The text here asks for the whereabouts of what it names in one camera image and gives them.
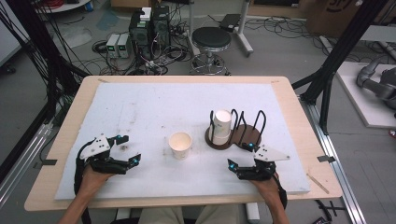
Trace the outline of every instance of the wooden base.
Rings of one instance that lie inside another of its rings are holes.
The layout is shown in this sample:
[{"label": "wooden base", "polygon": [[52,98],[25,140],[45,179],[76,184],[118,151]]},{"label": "wooden base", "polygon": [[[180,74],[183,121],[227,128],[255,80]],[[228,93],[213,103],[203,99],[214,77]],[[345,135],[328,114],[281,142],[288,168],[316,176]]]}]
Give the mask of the wooden base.
[{"label": "wooden base", "polygon": [[209,139],[209,128],[207,128],[205,132],[205,140],[206,143],[210,146],[213,147],[214,149],[217,150],[225,150],[229,148],[232,144],[236,144],[237,146],[242,148],[243,143],[254,143],[255,145],[258,145],[262,141],[262,137],[260,136],[260,132],[253,128],[251,125],[247,125],[247,129],[244,134],[244,129],[245,125],[239,125],[235,130],[231,130],[230,132],[230,138],[226,144],[224,145],[215,145],[212,143],[212,141]]}]

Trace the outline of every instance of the white paper cup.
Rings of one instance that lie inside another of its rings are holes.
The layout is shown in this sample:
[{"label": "white paper cup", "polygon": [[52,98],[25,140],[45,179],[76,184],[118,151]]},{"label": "white paper cup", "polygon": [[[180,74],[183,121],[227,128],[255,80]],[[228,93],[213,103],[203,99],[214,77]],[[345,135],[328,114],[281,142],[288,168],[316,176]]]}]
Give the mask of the white paper cup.
[{"label": "white paper cup", "polygon": [[213,141],[212,141],[212,135],[209,135],[209,140],[212,141],[213,144],[215,144],[217,146],[222,146],[227,143],[228,139],[230,138],[230,133],[231,132],[229,132],[228,135],[225,137],[213,136]]},{"label": "white paper cup", "polygon": [[169,138],[169,147],[172,148],[174,157],[184,160],[189,155],[192,139],[187,133],[174,133]]},{"label": "white paper cup", "polygon": [[[231,113],[227,110],[219,110],[215,114],[213,122],[215,123],[215,136],[217,138],[224,138],[230,134],[231,131]],[[211,138],[212,126],[210,126],[209,138]]]}]

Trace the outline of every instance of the person's leg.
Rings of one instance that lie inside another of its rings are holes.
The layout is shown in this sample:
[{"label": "person's leg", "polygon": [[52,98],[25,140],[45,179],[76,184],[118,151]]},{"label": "person's leg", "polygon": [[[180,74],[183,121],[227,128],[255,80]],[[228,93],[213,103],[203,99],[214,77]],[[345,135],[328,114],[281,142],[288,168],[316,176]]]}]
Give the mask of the person's leg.
[{"label": "person's leg", "polygon": [[181,207],[144,208],[139,224],[184,224]]},{"label": "person's leg", "polygon": [[238,204],[207,205],[195,224],[238,224]]}]

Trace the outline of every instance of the cardboard box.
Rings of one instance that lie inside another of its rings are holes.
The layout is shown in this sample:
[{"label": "cardboard box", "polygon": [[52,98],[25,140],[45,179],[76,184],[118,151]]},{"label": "cardboard box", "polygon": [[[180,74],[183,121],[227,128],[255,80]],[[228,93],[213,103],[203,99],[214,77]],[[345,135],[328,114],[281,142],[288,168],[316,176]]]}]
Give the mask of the cardboard box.
[{"label": "cardboard box", "polygon": [[340,37],[360,6],[355,1],[300,0],[300,7],[307,10],[306,29],[311,35]]},{"label": "cardboard box", "polygon": [[304,12],[297,7],[280,7],[254,4],[254,0],[250,1],[247,14],[249,16],[265,16],[265,17],[287,17],[287,18],[306,18]]},{"label": "cardboard box", "polygon": [[256,5],[297,7],[299,0],[254,0]]}]

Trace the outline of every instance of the white mat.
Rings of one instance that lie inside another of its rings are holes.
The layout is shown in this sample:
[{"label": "white mat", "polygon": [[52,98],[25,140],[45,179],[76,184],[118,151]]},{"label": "white mat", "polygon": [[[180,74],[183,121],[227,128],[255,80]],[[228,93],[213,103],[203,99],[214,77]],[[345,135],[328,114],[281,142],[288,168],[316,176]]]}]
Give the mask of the white mat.
[{"label": "white mat", "polygon": [[[337,71],[341,83],[367,127],[396,128],[396,118],[393,117],[396,111],[376,98],[372,91],[356,85],[358,73],[366,65],[367,63],[343,63]],[[382,72],[393,67],[394,65],[380,64],[375,69],[372,80],[379,82]]]},{"label": "white mat", "polygon": [[[74,198],[78,150],[100,133],[107,137],[129,135],[130,141],[124,144],[127,149],[113,147],[111,156],[126,161],[141,153],[142,160],[126,175],[111,177],[98,198],[256,193],[253,185],[228,170],[227,163],[231,159],[241,166],[253,165],[252,154],[236,146],[215,150],[205,142],[210,111],[233,108],[239,114],[245,111],[251,125],[260,109],[266,113],[262,143],[291,157],[290,161],[276,163],[283,187],[288,193],[308,192],[309,183],[271,85],[103,83],[71,149],[56,199]],[[180,131],[193,139],[191,154],[184,161],[174,159],[167,144],[167,138]]]}]

